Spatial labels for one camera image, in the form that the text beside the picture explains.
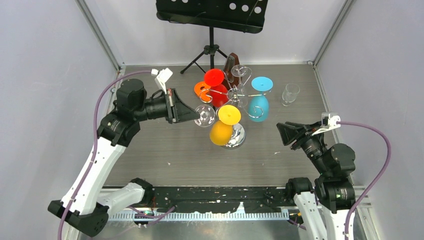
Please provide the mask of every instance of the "wooden table surface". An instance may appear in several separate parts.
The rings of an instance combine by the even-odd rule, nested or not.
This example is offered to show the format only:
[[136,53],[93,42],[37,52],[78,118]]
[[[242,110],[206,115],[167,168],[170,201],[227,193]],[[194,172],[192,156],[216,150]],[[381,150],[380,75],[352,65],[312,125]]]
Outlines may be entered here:
[[[295,122],[311,124],[325,112],[323,100],[311,65],[251,65],[253,78],[265,76],[274,87],[267,95],[269,116],[253,122],[242,111],[240,123],[246,130],[244,144],[233,150],[211,143],[211,127],[199,127],[193,121],[168,124],[164,119],[140,123],[140,132],[113,167],[107,186],[124,186],[133,178],[142,178],[154,186],[284,186],[289,178],[319,176],[305,153],[283,146],[276,124]],[[203,81],[203,72],[192,66],[180,74],[181,66],[172,66],[167,88],[175,88],[179,97],[193,109],[203,104],[193,87]],[[127,67],[126,74],[151,67]],[[148,96],[158,90],[150,74],[132,78],[144,82]],[[288,83],[300,86],[291,106],[281,104]],[[250,82],[248,93],[255,94]],[[325,142],[334,144],[333,135]]]

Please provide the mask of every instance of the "music stand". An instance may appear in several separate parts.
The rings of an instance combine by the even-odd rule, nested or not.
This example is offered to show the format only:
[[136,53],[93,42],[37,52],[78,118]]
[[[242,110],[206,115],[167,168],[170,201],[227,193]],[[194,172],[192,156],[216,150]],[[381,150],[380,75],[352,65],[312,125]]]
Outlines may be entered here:
[[257,34],[264,27],[267,4],[268,0],[156,0],[156,16],[170,23],[209,27],[209,45],[180,72],[196,64],[205,73],[196,62],[201,56],[210,55],[211,69],[216,52],[227,58],[214,44],[214,28]]

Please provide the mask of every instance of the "clear drinking glass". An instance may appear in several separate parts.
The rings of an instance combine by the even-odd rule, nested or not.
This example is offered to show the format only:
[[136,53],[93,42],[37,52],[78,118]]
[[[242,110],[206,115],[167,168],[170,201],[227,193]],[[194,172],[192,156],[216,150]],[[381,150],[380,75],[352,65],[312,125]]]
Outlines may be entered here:
[[281,103],[284,106],[290,106],[298,96],[301,88],[295,83],[289,83],[285,86],[281,96]]
[[195,111],[200,114],[200,118],[194,120],[194,123],[198,126],[205,128],[215,122],[215,110],[211,106],[203,104],[196,107]]

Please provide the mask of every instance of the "wine glass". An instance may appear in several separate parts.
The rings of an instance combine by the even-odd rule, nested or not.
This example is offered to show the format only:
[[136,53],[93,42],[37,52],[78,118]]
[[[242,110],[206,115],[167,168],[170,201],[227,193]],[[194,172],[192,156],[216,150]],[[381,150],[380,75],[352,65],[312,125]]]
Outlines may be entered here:
[[245,65],[235,65],[231,68],[231,74],[236,78],[241,78],[246,76],[249,72],[252,72],[250,68]]
[[194,120],[194,123],[198,126],[206,128],[215,122],[216,114],[215,110],[211,106],[202,104],[196,107],[195,111],[200,114],[200,118]]

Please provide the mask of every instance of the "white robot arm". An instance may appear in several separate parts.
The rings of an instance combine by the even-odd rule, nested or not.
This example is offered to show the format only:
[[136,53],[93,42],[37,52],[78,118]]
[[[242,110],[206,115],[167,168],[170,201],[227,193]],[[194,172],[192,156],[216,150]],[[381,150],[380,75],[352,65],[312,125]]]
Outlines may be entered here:
[[[132,204],[148,204],[154,196],[150,183],[135,178],[125,187],[99,197],[112,167],[134,135],[140,131],[140,122],[165,118],[168,123],[174,124],[200,117],[194,109],[180,100],[175,89],[166,89],[165,82],[172,75],[168,68],[160,72],[153,70],[152,74],[157,75],[155,82],[159,90],[150,98],[147,98],[142,81],[128,79],[121,83],[113,102],[115,108],[101,120],[97,129],[97,151],[89,172],[86,173],[92,162],[94,147],[69,191],[61,200],[51,201],[48,206],[48,211],[59,218],[69,208],[65,221],[90,237],[102,231],[109,216]],[[85,174],[87,176],[73,198],[75,189]]]
[[[320,173],[315,188],[306,177],[291,178],[285,186],[286,201],[295,203],[302,215],[311,240],[344,240],[345,221],[355,203],[355,191],[348,176],[355,170],[355,152],[347,145],[337,143],[327,149],[322,133],[340,127],[340,117],[334,113],[322,114],[322,121],[314,124],[278,123],[277,128],[285,146],[292,150],[302,148]],[[322,205],[325,225],[318,210]],[[350,217],[349,237],[353,239],[353,219]]]

